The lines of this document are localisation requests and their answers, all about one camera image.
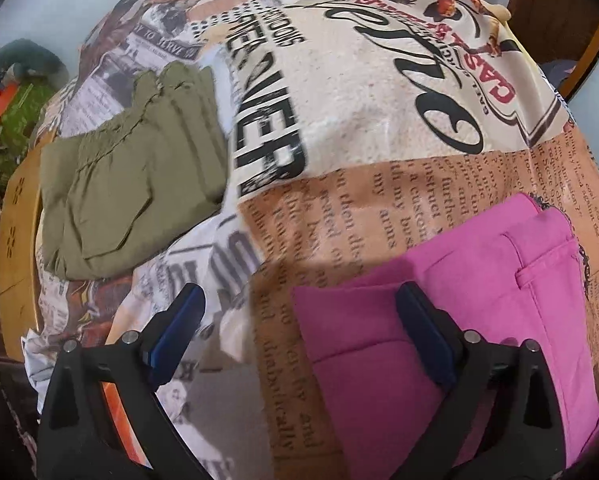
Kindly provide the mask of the green patterned storage box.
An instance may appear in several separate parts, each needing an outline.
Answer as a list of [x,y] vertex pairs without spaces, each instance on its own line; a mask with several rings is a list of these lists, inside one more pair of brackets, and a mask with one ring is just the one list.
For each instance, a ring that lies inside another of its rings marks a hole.
[[33,130],[54,90],[42,77],[19,84],[16,96],[0,118],[0,195],[28,151]]

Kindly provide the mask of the grey plush toy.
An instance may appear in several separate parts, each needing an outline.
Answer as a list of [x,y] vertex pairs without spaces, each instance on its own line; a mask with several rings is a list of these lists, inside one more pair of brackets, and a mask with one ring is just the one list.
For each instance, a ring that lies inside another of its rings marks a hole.
[[0,81],[13,70],[16,81],[30,73],[54,76],[65,70],[64,63],[53,52],[28,39],[17,39],[0,46]]

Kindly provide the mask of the bamboo lap desk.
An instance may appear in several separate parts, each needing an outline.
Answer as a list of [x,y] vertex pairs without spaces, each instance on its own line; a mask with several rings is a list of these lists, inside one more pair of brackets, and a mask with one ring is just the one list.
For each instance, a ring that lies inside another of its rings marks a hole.
[[40,155],[56,133],[44,133],[12,174],[0,217],[0,322],[7,356],[22,362],[22,338],[42,330],[35,242],[40,213]]

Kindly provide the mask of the olive green folded pants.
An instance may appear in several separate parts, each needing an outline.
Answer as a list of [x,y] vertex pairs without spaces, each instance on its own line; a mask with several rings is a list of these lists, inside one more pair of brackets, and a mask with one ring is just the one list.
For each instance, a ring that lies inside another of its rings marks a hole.
[[212,70],[144,72],[126,110],[42,149],[44,268],[68,281],[130,271],[216,214],[227,179]]

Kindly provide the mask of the pink pants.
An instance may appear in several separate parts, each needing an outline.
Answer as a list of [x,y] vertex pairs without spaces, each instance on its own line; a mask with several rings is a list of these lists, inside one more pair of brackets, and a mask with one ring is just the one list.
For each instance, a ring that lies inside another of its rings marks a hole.
[[464,330],[495,344],[538,341],[574,463],[599,420],[579,244],[561,210],[517,194],[345,284],[294,289],[350,475],[388,478],[443,397],[398,318],[396,292],[408,281]]

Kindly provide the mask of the newspaper print blanket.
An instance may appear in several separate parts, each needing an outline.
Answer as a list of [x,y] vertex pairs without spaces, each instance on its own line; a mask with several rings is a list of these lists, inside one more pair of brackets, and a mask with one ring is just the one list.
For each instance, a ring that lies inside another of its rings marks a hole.
[[208,474],[355,479],[294,289],[345,284],[525,194],[561,210],[578,240],[599,402],[599,169],[500,6],[121,0],[85,42],[45,128],[54,140],[99,128],[132,105],[140,74],[173,62],[214,74],[228,148],[222,206],[98,280],[47,272],[40,226],[44,326],[22,341],[39,400],[65,341],[113,344],[196,283],[201,326],[156,395]]

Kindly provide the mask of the brown wooden door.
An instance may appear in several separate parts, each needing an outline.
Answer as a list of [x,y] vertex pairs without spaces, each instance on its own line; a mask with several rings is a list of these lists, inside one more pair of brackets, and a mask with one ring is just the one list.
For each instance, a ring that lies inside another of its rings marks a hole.
[[509,0],[509,27],[565,100],[599,61],[599,6],[593,0]]

